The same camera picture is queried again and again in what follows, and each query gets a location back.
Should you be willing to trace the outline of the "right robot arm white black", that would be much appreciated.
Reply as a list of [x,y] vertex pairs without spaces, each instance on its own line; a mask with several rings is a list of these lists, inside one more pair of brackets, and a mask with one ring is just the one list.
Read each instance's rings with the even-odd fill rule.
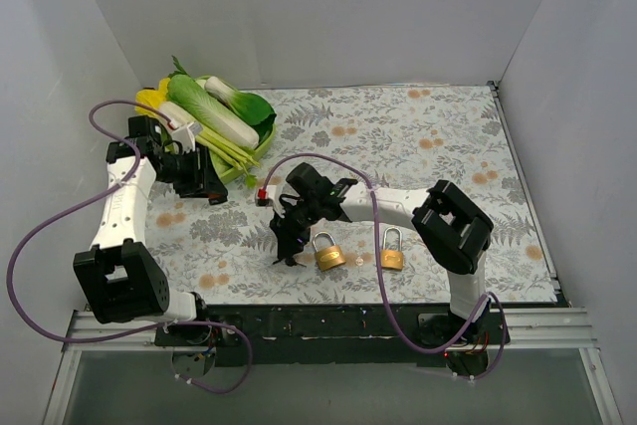
[[410,229],[448,275],[449,317],[454,340],[473,342],[484,334],[489,308],[484,261],[493,221],[459,187],[439,180],[428,189],[374,188],[357,173],[332,182],[301,163],[286,182],[293,193],[270,182],[258,190],[256,203],[270,206],[270,228],[277,239],[277,259],[292,266],[321,220]]

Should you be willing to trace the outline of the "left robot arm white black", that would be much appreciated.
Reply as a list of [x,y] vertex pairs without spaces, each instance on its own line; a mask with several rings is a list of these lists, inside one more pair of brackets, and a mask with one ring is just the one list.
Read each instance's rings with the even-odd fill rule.
[[155,118],[133,116],[127,137],[109,144],[106,171],[114,192],[106,198],[90,248],[76,254],[73,268],[99,322],[178,321],[179,335],[199,345],[212,331],[203,300],[171,289],[145,246],[149,193],[161,182],[181,198],[216,205],[226,201],[228,191],[209,153],[195,141],[201,126],[194,120],[174,120],[168,129],[164,133]]

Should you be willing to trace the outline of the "small brass padlock shackle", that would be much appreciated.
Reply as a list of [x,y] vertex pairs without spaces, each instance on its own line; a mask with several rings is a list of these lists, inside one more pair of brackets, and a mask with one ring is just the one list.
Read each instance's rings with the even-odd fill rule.
[[346,257],[332,235],[318,232],[312,238],[315,260],[321,272],[327,272],[346,264]]

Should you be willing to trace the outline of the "long shackle brass padlock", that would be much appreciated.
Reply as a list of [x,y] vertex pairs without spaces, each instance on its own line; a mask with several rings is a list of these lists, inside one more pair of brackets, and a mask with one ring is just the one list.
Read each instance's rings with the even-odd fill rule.
[[387,227],[382,234],[381,268],[387,271],[400,272],[404,268],[402,252],[402,231],[395,227]]

